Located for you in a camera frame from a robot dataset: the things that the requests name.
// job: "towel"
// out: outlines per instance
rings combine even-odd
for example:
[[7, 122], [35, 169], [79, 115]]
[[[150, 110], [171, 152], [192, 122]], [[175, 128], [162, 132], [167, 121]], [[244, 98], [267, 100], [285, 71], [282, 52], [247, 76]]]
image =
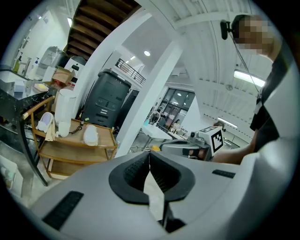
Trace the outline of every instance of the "towel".
[[52, 123], [50, 124], [48, 131], [46, 133], [46, 141], [54, 141], [55, 139], [55, 119], [53, 119]]

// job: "wooden staircase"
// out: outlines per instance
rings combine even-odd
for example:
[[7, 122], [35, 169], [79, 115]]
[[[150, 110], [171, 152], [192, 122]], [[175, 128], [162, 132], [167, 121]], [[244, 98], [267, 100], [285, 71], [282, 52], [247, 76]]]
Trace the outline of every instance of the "wooden staircase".
[[99, 44], [140, 7], [134, 0], [82, 0], [72, 21], [66, 53], [88, 60]]

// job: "spray bottle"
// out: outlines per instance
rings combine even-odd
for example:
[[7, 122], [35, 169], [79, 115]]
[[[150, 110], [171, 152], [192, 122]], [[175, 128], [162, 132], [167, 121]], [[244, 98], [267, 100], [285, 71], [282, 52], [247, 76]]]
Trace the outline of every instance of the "spray bottle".
[[28, 74], [28, 78], [34, 80], [34, 77], [36, 75], [37, 69], [38, 69], [38, 59], [34, 62], [34, 64], [32, 64], [31, 66], [31, 70]]

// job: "black cable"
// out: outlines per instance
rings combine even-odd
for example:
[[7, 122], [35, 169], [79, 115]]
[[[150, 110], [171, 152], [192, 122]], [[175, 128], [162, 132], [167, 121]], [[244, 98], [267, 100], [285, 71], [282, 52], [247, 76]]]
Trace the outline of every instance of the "black cable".
[[241, 61], [242, 64], [244, 65], [244, 67], [245, 67], [245, 69], [247, 70], [248, 74], [250, 75], [251, 80], [252, 80], [252, 82], [253, 82], [253, 84], [254, 84], [254, 86], [255, 86], [255, 88], [256, 88], [256, 91], [259, 92], [259, 90], [257, 89], [257, 87], [256, 87], [256, 85], [255, 85], [255, 83], [254, 83], [254, 80], [253, 80], [253, 78], [252, 78], [252, 75], [250, 74], [250, 72], [249, 72], [249, 70], [248, 70], [248, 67], [247, 67], [246, 63], [245, 63], [245, 61], [244, 61], [244, 59], [243, 59], [241, 53], [239, 52], [239, 50], [238, 50], [238, 48], [237, 48], [237, 46], [236, 46], [236, 44], [235, 44], [235, 42], [234, 42], [234, 39], [233, 39], [232, 35], [231, 35], [230, 33], [229, 33], [229, 35], [230, 35], [230, 37], [231, 37], [231, 39], [232, 39], [232, 41], [233, 41], [233, 44], [234, 44], [235, 49], [236, 49], [236, 52], [238, 53], [238, 56], [239, 56], [239, 58], [240, 58], [240, 61]]
[[69, 133], [71, 133], [71, 134], [77, 133], [78, 131], [82, 130], [83, 125], [84, 125], [84, 122], [81, 121], [80, 125], [76, 128], [76, 130], [74, 130], [73, 132], [69, 132]]

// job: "wooden cart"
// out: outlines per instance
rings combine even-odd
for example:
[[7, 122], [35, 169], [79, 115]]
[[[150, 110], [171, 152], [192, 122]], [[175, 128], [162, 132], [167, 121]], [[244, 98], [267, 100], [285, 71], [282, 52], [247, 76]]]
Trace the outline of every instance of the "wooden cart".
[[[117, 150], [117, 144], [110, 128], [95, 125], [98, 131], [98, 146], [88, 146], [83, 142], [83, 133], [89, 123], [84, 123], [82, 130], [67, 137], [55, 137], [53, 142], [43, 140], [39, 146], [36, 136], [46, 137], [46, 133], [36, 129], [34, 112], [40, 107], [50, 102], [54, 97], [50, 97], [37, 104], [24, 113], [24, 117], [31, 117], [32, 133], [37, 152], [41, 158], [48, 159], [47, 165], [42, 162], [51, 178], [63, 180], [75, 173], [77, 170], [95, 163], [101, 163], [112, 159]], [[70, 132], [77, 129], [81, 121], [72, 119]]]

